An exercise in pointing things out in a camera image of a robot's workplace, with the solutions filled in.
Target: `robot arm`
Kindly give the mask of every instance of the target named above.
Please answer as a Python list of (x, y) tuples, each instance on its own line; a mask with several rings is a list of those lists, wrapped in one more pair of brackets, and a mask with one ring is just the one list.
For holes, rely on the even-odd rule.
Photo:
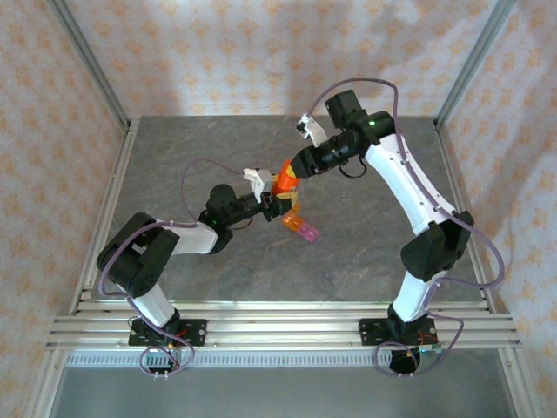
[[(325, 102), (325, 107), (341, 133), (327, 141), (316, 141), (315, 138), (322, 138), (321, 129), (316, 127), (312, 118), (302, 117), (297, 129), (304, 138), (310, 138), (313, 145), (294, 157), (292, 169), (297, 177), (308, 178), (359, 156), (377, 170), (399, 201), (416, 235), (400, 252), (406, 274), (399, 295), (388, 312), (390, 338), (404, 340), (405, 335), (415, 332), (425, 319), (424, 302), (430, 287), (462, 256), (470, 232), (443, 216), (415, 183), (401, 157), (394, 122), (387, 112), (368, 116), (352, 90), (333, 96)], [(439, 206), (473, 225), (470, 213), (456, 213), (454, 207), (440, 196), (402, 139), (406, 158)]]
[[(197, 223), (157, 226), (142, 233), (124, 249), (108, 272), (109, 279), (131, 297), (141, 314), (169, 334), (181, 331), (179, 313), (158, 284), (169, 258), (186, 253), (218, 253), (232, 239), (231, 226), (259, 213), (270, 222), (287, 213), (296, 203), (296, 193), (271, 195), (269, 172), (245, 172), (253, 193), (238, 198), (229, 185), (216, 185)], [(97, 267), (104, 269), (135, 231), (155, 222), (157, 220), (146, 213), (136, 213), (99, 254)]]

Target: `patterned wallpaper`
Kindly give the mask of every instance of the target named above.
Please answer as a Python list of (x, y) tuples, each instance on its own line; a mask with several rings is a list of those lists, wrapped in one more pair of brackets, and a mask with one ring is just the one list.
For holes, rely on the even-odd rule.
[(44, 0), (0, 2), (0, 415), (67, 314), (122, 132)]
[(555, 11), (554, 0), (517, 3), (448, 124), (460, 185), (507, 263), (499, 293), (549, 416), (557, 416)]
[[(434, 115), (495, 0), (70, 0), (128, 117), (295, 114), (354, 76)], [(387, 88), (362, 104), (391, 109)]]

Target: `gray marble surface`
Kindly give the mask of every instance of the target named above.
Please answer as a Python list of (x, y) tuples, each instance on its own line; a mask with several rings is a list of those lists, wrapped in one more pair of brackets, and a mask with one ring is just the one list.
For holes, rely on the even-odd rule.
[[(328, 118), (319, 122), (334, 132)], [(437, 188), (453, 200), (430, 118), (402, 118), (402, 130), (417, 161)], [(184, 166), (213, 158), (238, 171), (260, 167), (278, 172), (284, 161), (309, 145), (295, 131), (295, 118), (276, 116), (144, 117), (111, 224), (112, 237), (135, 213), (188, 221), (181, 198)], [(351, 161), (347, 172), (361, 166)], [(190, 169), (185, 191), (200, 213), (209, 191), (228, 183), (237, 195), (249, 185), (213, 165)], [(391, 301), (404, 267), (400, 248), (413, 238), (405, 214), (382, 178), (370, 169), (362, 179), (338, 170), (302, 180), (300, 216), (320, 231), (313, 243), (263, 216), (234, 233), (216, 255), (174, 256), (160, 284), (171, 300), (369, 300)], [(468, 254), (452, 276), (475, 280)], [(480, 300), (468, 287), (443, 286), (436, 300)]]

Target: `pink block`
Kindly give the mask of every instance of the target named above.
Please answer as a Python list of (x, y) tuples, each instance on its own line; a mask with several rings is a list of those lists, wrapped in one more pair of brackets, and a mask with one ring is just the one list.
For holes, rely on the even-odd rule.
[(307, 222), (304, 222), (298, 229), (298, 234), (308, 241), (313, 242), (319, 236), (319, 231)]

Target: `orange object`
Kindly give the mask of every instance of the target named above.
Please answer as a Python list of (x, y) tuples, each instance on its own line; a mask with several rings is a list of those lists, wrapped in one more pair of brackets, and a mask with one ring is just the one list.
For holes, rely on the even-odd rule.
[(302, 208), (302, 205), (299, 202), (296, 202), (296, 205), (294, 205), (294, 207), (288, 212), (298, 214), (298, 212), (301, 208)]
[(289, 229), (293, 230), (294, 232), (297, 232), (298, 229), (304, 223), (304, 220), (302, 220), (299, 216), (296, 216), (295, 214), (288, 212), (282, 218), (282, 223), (285, 224)]
[(298, 186), (299, 179), (294, 175), (294, 170), (290, 167), (291, 160), (287, 159), (282, 166), (282, 170), (278, 176), (277, 181), (272, 185), (271, 194), (277, 195), (280, 193), (294, 192)]

